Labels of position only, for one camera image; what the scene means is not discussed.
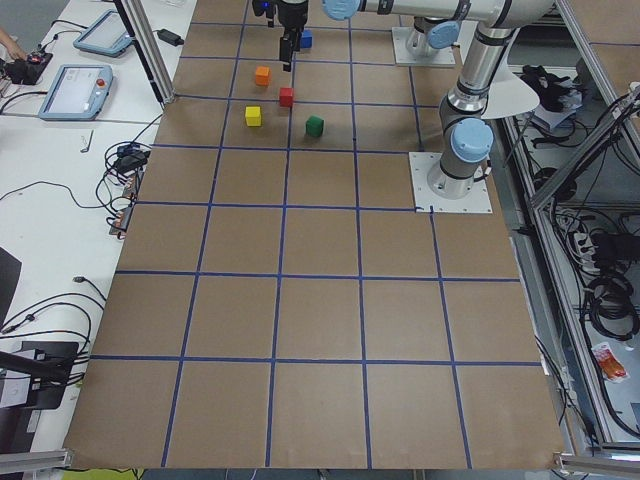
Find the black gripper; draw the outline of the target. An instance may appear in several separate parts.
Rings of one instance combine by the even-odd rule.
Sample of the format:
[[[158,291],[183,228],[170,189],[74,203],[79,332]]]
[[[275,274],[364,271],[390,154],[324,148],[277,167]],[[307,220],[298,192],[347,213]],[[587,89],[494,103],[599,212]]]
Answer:
[[[285,72],[292,70],[294,54],[300,51],[302,30],[308,19],[308,0],[278,0],[277,14],[285,28],[279,39],[279,60]]]

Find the person's hand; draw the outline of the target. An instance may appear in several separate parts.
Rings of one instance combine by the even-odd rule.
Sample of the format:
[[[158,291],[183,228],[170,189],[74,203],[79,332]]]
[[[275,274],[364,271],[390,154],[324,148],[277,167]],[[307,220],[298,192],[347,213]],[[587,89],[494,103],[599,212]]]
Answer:
[[[3,28],[0,28],[0,43],[5,47],[12,60],[26,60],[27,54],[20,47],[17,41],[11,37]]]

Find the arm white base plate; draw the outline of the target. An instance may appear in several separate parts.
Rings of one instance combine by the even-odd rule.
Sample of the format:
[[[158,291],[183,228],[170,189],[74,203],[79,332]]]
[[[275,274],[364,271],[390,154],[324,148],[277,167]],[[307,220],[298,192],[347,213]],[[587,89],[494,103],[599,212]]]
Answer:
[[[482,168],[458,180],[447,176],[439,152],[410,152],[409,165],[414,208],[418,213],[492,214],[490,195]]]
[[[427,33],[414,27],[393,27],[395,63],[400,66],[453,68],[456,60],[452,46],[458,34],[457,26],[436,26]]]

